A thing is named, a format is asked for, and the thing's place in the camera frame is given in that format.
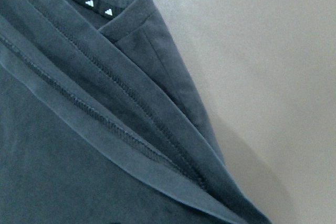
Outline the black graphic t-shirt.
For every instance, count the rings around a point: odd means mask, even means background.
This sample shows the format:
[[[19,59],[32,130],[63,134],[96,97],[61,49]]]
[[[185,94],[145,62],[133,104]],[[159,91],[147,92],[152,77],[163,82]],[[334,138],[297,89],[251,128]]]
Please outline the black graphic t-shirt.
[[[268,223],[153,0],[1,0],[1,223]]]

